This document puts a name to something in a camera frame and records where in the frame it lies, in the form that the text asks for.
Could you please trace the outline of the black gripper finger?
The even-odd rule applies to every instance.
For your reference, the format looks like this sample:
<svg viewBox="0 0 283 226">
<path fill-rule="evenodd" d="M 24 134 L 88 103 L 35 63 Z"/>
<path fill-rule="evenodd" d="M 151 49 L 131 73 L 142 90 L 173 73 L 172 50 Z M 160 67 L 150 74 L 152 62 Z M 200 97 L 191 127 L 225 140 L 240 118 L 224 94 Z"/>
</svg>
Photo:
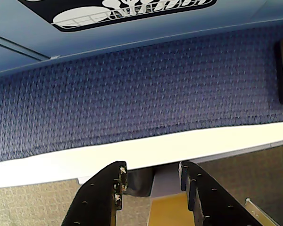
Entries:
<svg viewBox="0 0 283 226">
<path fill-rule="evenodd" d="M 180 188 L 196 226 L 260 226 L 224 187 L 191 161 L 179 163 Z"/>
<path fill-rule="evenodd" d="M 63 226 L 114 226 L 127 190 L 127 164 L 115 161 L 87 180 L 77 191 Z"/>
</svg>

